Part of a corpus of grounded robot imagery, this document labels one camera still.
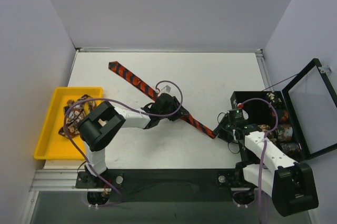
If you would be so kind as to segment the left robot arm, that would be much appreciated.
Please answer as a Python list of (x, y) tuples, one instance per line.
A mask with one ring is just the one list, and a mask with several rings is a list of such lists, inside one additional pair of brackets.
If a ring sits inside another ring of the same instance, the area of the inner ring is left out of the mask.
[(167, 93), (134, 111), (114, 107), (109, 101), (103, 101), (77, 125), (88, 159), (86, 170), (89, 173), (89, 184), (95, 188), (105, 185), (105, 148), (120, 129), (147, 130), (157, 126), (162, 119), (175, 121), (186, 115), (189, 112), (181, 106), (178, 99)]

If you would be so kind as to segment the orange navy striped tie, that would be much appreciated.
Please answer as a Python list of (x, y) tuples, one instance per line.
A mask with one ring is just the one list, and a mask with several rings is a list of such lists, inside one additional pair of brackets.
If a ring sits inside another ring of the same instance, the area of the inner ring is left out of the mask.
[[(141, 91), (143, 94), (145, 94), (147, 97), (149, 97), (153, 102), (157, 100), (157, 98), (160, 96), (158, 91), (154, 90), (152, 87), (150, 87), (147, 83), (145, 83), (143, 80), (141, 80), (138, 76), (136, 76), (133, 72), (128, 70), (126, 67), (124, 67), (121, 63), (117, 61), (112, 61), (108, 63), (108, 69), (129, 82), (132, 86), (137, 88), (139, 91)], [(182, 107), (182, 101), (178, 100), (180, 102), (180, 106), (177, 108), (176, 111), (174, 111), (171, 114), (165, 114), (165, 116), (171, 116), (174, 113), (176, 113), (180, 107)], [(189, 115), (181, 118), (181, 120), (185, 121), (186, 123), (190, 124), (191, 126), (198, 129), (200, 132), (206, 134), (208, 137), (214, 139), (215, 135), (213, 134), (213, 131), (203, 125), (201, 122), (193, 118), (193, 116), (189, 113)]]

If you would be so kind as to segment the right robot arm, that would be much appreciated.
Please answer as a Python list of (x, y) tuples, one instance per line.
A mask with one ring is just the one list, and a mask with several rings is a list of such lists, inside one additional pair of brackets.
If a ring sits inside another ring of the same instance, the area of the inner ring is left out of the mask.
[(252, 158), (237, 163), (235, 169), (217, 174), (218, 186), (233, 189), (233, 197), (244, 197), (241, 205), (252, 203), (247, 197), (257, 188), (259, 195), (271, 197), (275, 209), (284, 217), (319, 206), (310, 166), (288, 157), (256, 124), (238, 127), (230, 124), (224, 114), (213, 133), (228, 143), (237, 143), (240, 151), (253, 153)]

